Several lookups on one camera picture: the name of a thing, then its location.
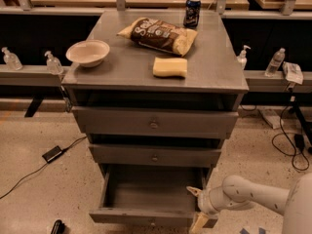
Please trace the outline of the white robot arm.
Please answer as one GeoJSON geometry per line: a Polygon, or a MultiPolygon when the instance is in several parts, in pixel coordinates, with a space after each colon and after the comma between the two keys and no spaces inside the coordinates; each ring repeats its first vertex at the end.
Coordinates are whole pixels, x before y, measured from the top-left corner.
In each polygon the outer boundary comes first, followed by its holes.
{"type": "Polygon", "coordinates": [[[283,217],[282,234],[312,233],[312,174],[295,181],[290,189],[254,183],[238,175],[226,177],[221,186],[186,189],[197,198],[190,234],[199,234],[222,210],[243,211],[259,204],[283,217]]]}

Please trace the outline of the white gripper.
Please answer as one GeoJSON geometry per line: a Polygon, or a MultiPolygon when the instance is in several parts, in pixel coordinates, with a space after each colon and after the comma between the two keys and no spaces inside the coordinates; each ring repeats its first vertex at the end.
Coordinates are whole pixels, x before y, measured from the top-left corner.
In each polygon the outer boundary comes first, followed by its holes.
{"type": "Polygon", "coordinates": [[[187,186],[186,189],[193,196],[198,197],[198,207],[202,211],[194,215],[189,234],[199,234],[210,219],[208,215],[216,215],[226,209],[228,198],[221,186],[204,190],[187,186]]]}

